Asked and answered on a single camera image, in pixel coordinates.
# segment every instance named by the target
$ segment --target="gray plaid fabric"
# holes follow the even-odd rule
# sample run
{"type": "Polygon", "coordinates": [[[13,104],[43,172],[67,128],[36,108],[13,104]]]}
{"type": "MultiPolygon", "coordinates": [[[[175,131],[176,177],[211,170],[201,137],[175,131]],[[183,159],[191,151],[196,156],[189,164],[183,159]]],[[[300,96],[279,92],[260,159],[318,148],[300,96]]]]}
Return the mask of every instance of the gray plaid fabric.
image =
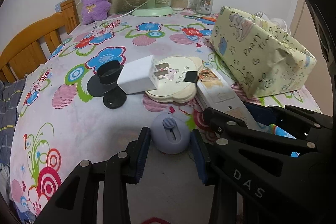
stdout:
{"type": "Polygon", "coordinates": [[[25,79],[13,84],[4,84],[0,81],[0,162],[9,165],[11,147],[18,113],[17,105],[20,101],[25,79]]]}

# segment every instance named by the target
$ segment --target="yellow box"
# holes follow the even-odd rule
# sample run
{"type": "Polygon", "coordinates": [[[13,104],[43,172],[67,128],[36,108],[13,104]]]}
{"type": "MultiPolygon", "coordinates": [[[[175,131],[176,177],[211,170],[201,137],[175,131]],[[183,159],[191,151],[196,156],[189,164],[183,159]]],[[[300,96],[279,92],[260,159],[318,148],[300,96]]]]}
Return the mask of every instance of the yellow box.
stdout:
{"type": "Polygon", "coordinates": [[[211,43],[248,98],[302,87],[316,58],[297,40],[260,17],[222,7],[211,43]]]}

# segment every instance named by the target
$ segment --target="wooden headboard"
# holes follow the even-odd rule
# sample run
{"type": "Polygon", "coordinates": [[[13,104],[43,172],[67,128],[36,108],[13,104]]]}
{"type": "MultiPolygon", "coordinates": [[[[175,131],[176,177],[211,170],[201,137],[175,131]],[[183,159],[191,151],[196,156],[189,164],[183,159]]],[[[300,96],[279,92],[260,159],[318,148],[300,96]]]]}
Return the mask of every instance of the wooden headboard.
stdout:
{"type": "Polygon", "coordinates": [[[41,19],[19,32],[0,55],[0,80],[13,83],[23,79],[47,61],[38,39],[44,37],[51,53],[61,44],[57,29],[65,26],[68,34],[79,25],[75,0],[61,3],[61,12],[41,19]]]}

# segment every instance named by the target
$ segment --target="purple plush toy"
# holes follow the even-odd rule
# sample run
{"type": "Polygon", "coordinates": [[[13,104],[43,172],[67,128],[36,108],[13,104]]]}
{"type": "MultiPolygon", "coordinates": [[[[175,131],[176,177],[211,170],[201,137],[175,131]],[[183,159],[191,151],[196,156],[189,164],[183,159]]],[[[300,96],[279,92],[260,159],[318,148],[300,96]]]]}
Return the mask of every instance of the purple plush toy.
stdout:
{"type": "Polygon", "coordinates": [[[111,3],[107,0],[82,0],[82,24],[90,24],[97,20],[105,20],[111,3]]]}

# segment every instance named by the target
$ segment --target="floral tablecloth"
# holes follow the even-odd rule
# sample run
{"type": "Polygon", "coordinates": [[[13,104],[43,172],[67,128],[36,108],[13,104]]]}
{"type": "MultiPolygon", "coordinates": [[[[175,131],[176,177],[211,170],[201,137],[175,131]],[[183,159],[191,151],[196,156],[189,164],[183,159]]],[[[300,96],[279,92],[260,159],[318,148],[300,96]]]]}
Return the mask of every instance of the floral tablecloth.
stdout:
{"type": "MultiPolygon", "coordinates": [[[[207,40],[214,21],[192,15],[190,10],[153,18],[129,15],[114,19],[119,15],[113,15],[103,22],[78,26],[51,55],[33,86],[26,87],[30,91],[11,151],[12,198],[30,221],[81,160],[95,163],[123,151],[162,111],[171,111],[190,130],[199,128],[208,142],[217,138],[204,124],[195,99],[185,104],[157,103],[141,93],[128,95],[118,109],[106,108],[102,98],[88,94],[86,84],[110,60],[124,64],[152,54],[159,60],[172,55],[197,56],[205,67],[218,70],[242,100],[320,112],[305,87],[248,100],[207,40]]],[[[164,155],[151,145],[143,178],[138,185],[128,186],[131,221],[204,224],[212,194],[213,188],[199,180],[190,150],[164,155]]]]}

